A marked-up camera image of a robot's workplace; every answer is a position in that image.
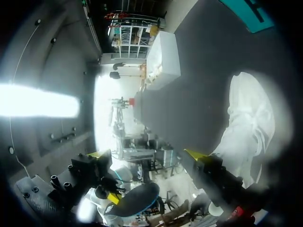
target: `white shelf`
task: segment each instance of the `white shelf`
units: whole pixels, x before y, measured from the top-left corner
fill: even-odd
[[[139,36],[138,44],[131,44],[132,43],[132,32],[133,32],[134,28],[139,28],[138,31],[136,32],[136,36],[135,36],[135,38]],[[151,46],[140,45],[140,43],[142,41],[143,30],[145,28],[147,28],[147,27],[146,26],[131,26],[131,25],[122,25],[119,27],[120,45],[118,46],[118,48],[119,48],[120,58],[127,58],[127,57],[125,57],[125,55],[126,55],[126,56],[128,56],[128,58],[131,58],[131,59],[142,59],[142,57],[145,54],[146,54],[145,57],[147,57],[147,54],[148,54]],[[143,48],[144,51],[146,50],[146,53],[142,52],[142,51],[140,52],[141,48]]]

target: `white box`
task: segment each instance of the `white box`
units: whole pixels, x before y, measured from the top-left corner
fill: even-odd
[[[159,90],[181,76],[175,34],[160,31],[146,59],[146,89]]]

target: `black cable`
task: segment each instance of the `black cable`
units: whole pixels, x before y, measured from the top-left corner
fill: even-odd
[[[179,207],[179,205],[178,205],[175,201],[173,201],[173,200],[169,200],[169,201],[175,203],[176,206]]]

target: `white wall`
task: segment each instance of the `white wall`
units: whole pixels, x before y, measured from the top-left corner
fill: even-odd
[[[129,64],[129,66],[139,66],[139,64]],[[102,65],[101,76],[109,77],[109,73],[114,71],[113,64]],[[120,79],[109,79],[109,85],[112,90],[108,94],[109,98],[121,98],[128,100],[134,98],[139,91],[141,78],[139,77],[139,67],[119,67],[118,70],[121,75]],[[133,77],[123,77],[122,75],[130,75]],[[143,130],[142,124],[136,124],[134,122],[134,112],[132,107],[128,107],[123,110],[123,118],[125,124],[125,132],[130,135],[139,135]]]

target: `screw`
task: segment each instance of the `screw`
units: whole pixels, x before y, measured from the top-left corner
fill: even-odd
[[[29,198],[29,193],[28,193],[28,192],[23,193],[23,197],[24,197],[24,198]]]
[[[32,191],[33,191],[34,193],[37,193],[37,192],[39,191],[39,188],[35,186],[35,187],[32,188]]]

